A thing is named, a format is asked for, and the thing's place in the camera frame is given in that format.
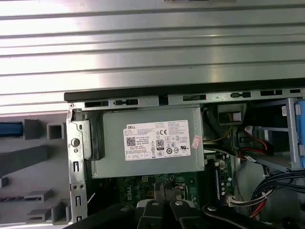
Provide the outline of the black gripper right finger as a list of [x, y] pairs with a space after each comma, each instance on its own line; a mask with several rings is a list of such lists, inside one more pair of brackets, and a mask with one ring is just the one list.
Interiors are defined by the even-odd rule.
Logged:
[[268, 229], [269, 225], [227, 207], [205, 205], [200, 210], [177, 199], [172, 186], [165, 187], [165, 199], [182, 229]]

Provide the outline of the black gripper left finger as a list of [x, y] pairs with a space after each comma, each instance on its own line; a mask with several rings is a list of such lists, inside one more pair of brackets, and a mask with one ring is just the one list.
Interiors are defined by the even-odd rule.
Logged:
[[161, 229], [165, 210], [164, 184], [154, 185], [154, 199], [138, 202], [137, 208], [115, 204], [70, 225], [71, 229]]

